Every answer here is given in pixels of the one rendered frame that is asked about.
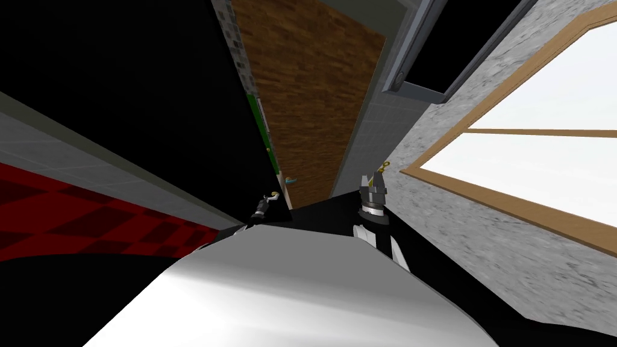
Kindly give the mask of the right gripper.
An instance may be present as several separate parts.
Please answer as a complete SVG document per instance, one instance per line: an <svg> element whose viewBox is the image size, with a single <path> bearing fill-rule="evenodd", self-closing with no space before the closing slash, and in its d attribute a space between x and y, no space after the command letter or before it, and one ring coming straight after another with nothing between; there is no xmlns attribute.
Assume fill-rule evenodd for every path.
<svg viewBox="0 0 617 347"><path fill-rule="evenodd" d="M383 171L378 170L368 180L368 186L360 186L362 206L368 208L384 208L386 205L387 189L383 178Z"/></svg>

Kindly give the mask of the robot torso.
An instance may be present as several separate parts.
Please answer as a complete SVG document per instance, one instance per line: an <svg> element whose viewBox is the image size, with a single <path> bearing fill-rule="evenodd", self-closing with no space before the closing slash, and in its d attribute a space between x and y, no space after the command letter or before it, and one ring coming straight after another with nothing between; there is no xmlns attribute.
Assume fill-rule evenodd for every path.
<svg viewBox="0 0 617 347"><path fill-rule="evenodd" d="M498 347L354 237L258 225L163 271L84 347Z"/></svg>

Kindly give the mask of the black door leaf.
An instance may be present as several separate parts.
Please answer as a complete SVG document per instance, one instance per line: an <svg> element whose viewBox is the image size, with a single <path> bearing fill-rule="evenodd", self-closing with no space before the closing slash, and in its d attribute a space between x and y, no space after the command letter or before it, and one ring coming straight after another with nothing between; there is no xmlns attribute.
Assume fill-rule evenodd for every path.
<svg viewBox="0 0 617 347"><path fill-rule="evenodd" d="M0 0L0 162L217 229L281 192L210 0Z"/></svg>

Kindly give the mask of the grey framed dark window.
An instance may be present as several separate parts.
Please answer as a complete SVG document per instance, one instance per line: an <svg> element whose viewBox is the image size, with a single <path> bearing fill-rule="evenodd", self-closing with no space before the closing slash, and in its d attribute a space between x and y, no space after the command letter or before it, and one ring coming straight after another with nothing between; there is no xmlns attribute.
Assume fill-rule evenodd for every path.
<svg viewBox="0 0 617 347"><path fill-rule="evenodd" d="M383 92L446 103L538 0L421 0Z"/></svg>

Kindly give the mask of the wooden framed window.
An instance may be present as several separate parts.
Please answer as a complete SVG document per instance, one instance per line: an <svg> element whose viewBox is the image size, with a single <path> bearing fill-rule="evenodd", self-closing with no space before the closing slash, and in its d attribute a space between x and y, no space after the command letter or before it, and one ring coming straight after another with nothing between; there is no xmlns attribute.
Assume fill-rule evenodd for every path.
<svg viewBox="0 0 617 347"><path fill-rule="evenodd" d="M570 16L403 173L617 258L617 0Z"/></svg>

